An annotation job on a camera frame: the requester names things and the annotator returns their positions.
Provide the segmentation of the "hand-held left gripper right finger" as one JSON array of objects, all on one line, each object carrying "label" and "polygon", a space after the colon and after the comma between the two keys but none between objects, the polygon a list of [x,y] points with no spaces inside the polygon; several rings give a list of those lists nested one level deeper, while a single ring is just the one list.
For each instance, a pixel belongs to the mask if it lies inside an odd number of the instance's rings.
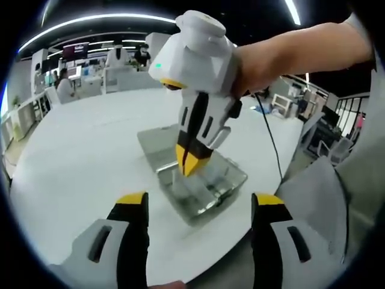
[{"label": "hand-held left gripper right finger", "polygon": [[328,243],[275,195],[251,195],[254,288],[328,288],[344,271]]}]

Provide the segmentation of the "person's left hand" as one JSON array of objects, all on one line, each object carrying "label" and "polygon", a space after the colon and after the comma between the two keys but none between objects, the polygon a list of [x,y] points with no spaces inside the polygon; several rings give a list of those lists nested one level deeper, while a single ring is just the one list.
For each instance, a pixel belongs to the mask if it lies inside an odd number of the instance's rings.
[{"label": "person's left hand", "polygon": [[186,289],[186,284],[182,281],[173,281],[166,284],[153,285],[149,289]]}]

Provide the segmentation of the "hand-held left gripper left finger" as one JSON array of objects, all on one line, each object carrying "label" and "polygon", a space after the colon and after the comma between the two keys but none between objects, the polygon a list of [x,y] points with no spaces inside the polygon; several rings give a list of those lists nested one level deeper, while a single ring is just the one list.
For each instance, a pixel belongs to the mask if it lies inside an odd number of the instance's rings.
[{"label": "hand-held left gripper left finger", "polygon": [[70,255],[49,269],[69,288],[147,288],[149,195],[118,199],[72,243]]}]

